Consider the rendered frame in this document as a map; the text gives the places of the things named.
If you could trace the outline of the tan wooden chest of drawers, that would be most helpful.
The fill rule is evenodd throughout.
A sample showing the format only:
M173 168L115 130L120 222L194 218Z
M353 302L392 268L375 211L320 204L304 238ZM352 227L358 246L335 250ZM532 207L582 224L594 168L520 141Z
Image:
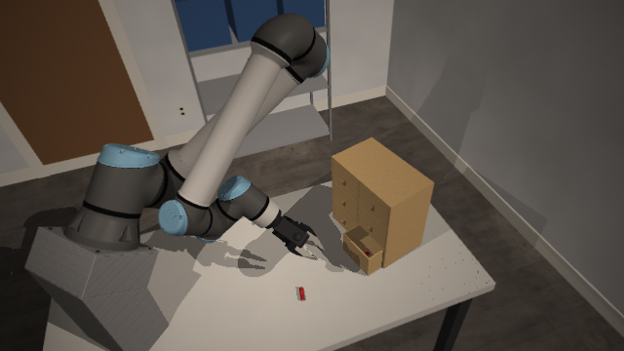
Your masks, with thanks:
M333 180L332 160L359 181L358 201ZM385 250L383 269L421 245L435 182L373 137L331 156L331 182L332 216L333 182L358 203L357 221L349 214L357 225L359 205L363 207L359 203L360 183L390 208L386 228L363 207L387 229L385 248L373 238Z

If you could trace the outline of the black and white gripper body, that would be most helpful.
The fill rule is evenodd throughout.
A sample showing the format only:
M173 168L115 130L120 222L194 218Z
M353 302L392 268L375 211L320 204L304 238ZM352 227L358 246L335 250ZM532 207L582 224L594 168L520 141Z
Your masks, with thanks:
M270 223L268 226L266 226L266 229L270 229L272 228L280 219L281 217L281 210L279 210L276 218L272 221L272 223ZM286 220L288 220L289 222L291 222L292 224L294 224L295 226L297 226L298 228L300 228L301 230L304 231L304 228L302 225L298 224L298 221L294 221L293 219L287 217L284 215L284 218L286 218ZM278 237L279 239L282 240L282 242L288 244L289 246L294 246L294 243L292 243L290 240L288 240L287 238L285 238L284 236L282 236L280 233L278 233L277 231L273 230L272 234L274 234L276 237Z

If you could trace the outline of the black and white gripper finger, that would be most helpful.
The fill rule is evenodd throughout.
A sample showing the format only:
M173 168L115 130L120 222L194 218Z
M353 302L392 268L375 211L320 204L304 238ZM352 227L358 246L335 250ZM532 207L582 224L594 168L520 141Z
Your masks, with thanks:
M317 245L317 247L319 249L321 249L322 251L324 251L324 248L322 246L322 244L320 243L319 239L317 238L316 234L314 233L314 231L312 230L311 227L309 227L306 224L303 224L302 222L300 223L300 225L303 226L304 228L304 232L306 232L310 237L308 238L308 241L312 241L312 243L314 245Z
M285 246L293 254L296 254L296 255L299 255L299 256L303 256L303 257L306 257L306 258L310 258L310 259L313 259L313 260L318 260L318 258L315 255L310 254L310 252L306 251L304 249L304 247L300 248L297 245L289 246L288 244L285 244Z

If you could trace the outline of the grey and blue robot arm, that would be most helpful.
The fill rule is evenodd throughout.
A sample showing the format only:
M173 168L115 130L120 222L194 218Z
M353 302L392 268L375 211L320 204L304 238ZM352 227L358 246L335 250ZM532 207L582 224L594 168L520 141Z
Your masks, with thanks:
M160 209L165 233L205 243L218 240L242 216L260 228L272 223L279 205L241 175L226 180L211 200L245 136L308 76L321 75L331 54L325 39L298 14L269 19L250 45L252 53L226 103L181 149L160 161L157 153L129 145L102 148L65 237L97 249L133 251L143 208Z

